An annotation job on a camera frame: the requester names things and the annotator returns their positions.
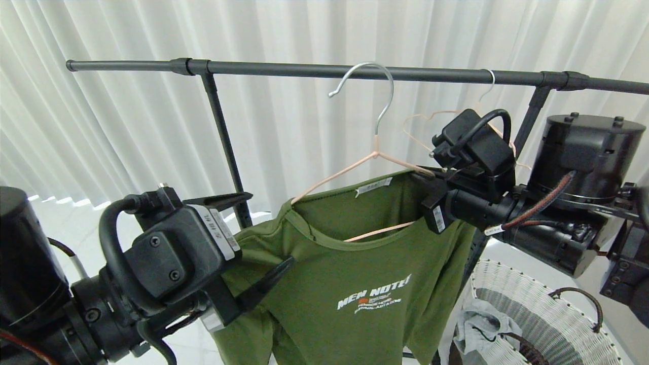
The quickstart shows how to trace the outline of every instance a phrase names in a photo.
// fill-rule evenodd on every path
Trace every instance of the white laundry basket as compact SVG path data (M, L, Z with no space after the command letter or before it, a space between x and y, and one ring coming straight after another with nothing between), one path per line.
M477 263L471 275L471 286L473 297L490 302L512 318L522 329L522 337L540 351L549 364L622 364L608 334L601 330L600 305L588 293L575 288L553 292L522 272L492 260ZM598 309L597 323L559 298L564 291L579 291L593 300ZM480 356L482 359L477 362L480 364L530 363L500 337Z

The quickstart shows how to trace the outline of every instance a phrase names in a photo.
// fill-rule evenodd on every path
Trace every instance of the olive green shirt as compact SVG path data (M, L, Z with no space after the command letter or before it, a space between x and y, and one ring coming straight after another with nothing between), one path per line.
M236 235L237 295L289 255L296 264L252 312L214 334L225 364L429 364L454 306L474 229L426 227L426 193L403 171L285 203ZM399 231L348 238L415 220Z

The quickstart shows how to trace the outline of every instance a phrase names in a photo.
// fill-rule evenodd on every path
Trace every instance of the hanger hook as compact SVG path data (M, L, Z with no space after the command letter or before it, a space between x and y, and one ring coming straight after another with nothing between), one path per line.
M488 72L491 74L491 86L489 87L489 89L488 89L487 91L485 91L485 92L480 96L480 98L478 99L478 102L482 101L482 98L483 98L485 95L487 95L488 93L490 93L491 90L493 90L493 86L496 84L496 75L493 73L493 71L491 71L490 69L486 69L486 68L483 68L483 70L488 71Z
M338 84L338 87L329 93L329 97L333 97L334 95L338 94L340 92L340 89L343 88L343 85L345 84L345 81L354 73L359 68L365 67L365 66L374 66L381 71L385 73L387 76L388 81L390 82L390 98L387 100L386 107L383 108L383 111L381 111L381 114L378 115L378 118L376 119L376 127L374 128L374 135L378 135L378 125L381 123L381 118L383 118L383 115L386 114L387 109L390 107L390 104L392 104L392 98L395 96L395 80L392 78L392 74L390 71L383 65L377 64L376 62L361 62L354 67L350 68L349 71L343 76L343 79L340 80L340 83Z

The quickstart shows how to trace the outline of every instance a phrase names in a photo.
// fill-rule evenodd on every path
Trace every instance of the hanger bar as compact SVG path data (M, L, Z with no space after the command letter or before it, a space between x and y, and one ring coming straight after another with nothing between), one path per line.
M192 58L177 58L170 61L68 60L66 66L70 71L167 71L183 75L198 75L204 72L206 63L208 72L214 74L333 79L342 78L351 68L344 65L222 62ZM388 67L388 70L398 81L468 84L491 84L493 81L491 73L484 69ZM549 86L563 91L591 89L649 95L649 83L646 82L600 79L574 71L493 71L493 75L496 77L495 83L501 85ZM367 68L358 70L350 78L385 80L386 76L379 69Z

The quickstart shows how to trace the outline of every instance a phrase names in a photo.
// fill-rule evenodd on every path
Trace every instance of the white curtain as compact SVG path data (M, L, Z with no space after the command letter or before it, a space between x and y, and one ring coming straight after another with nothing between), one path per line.
M3 184L93 204L169 183L182 198L234 190L197 77L71 73L66 59L355 64L580 71L649 82L649 1L0 1ZM385 81L217 75L253 211L272 210L371 150ZM533 88L397 82L382 149L434 165L401 131L416 113L507 109L515 132ZM649 98L553 92L520 161L533 163L545 117L578 111L648 123ZM450 119L415 119L425 144ZM628 180L646 170L645 136ZM373 160L324 188L400 169ZM519 180L528 172L519 168Z

